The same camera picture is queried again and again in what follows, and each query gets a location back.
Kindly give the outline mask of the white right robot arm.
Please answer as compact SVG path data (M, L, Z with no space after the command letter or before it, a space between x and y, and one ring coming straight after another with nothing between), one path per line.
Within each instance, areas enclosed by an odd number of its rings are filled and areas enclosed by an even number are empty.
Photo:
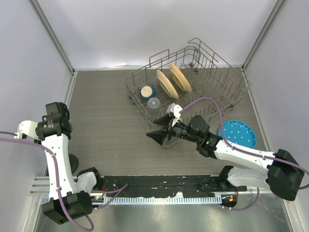
M288 201L296 199L305 172L288 151L279 149L273 153L235 146L210 132L210 126L201 116L191 118L187 125L174 119L172 114L167 114L155 120L162 129L148 132L147 137L160 145L173 137L184 139L195 143L196 150L204 157L242 165L242 169L227 167L221 171L220 189L228 191L233 187L250 186L270 190Z

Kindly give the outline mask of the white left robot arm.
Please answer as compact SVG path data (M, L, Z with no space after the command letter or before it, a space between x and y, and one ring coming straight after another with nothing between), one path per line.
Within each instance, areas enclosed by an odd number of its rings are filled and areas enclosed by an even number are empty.
M103 181L94 167L73 178L68 153L72 132L70 113L62 102L49 103L45 108L42 121L22 121L15 138L29 136L34 139L34 144L44 147L49 173L49 202L42 205L42 212L61 225L69 221L68 216L77 219L92 213L90 194L99 192Z

